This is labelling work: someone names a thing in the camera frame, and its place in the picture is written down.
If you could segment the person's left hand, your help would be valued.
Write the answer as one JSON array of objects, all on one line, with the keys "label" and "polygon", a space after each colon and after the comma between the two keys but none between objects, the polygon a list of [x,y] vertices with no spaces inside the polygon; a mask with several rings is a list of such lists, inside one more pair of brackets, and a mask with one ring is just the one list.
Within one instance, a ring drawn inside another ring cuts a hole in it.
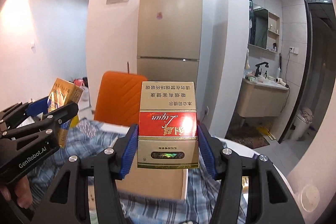
[{"label": "person's left hand", "polygon": [[[8,188],[1,184],[1,194],[6,201],[11,200],[11,194]],[[33,203],[33,196],[30,190],[30,184],[27,176],[21,178],[14,187],[14,193],[17,197],[17,204],[19,207],[28,209]]]}]

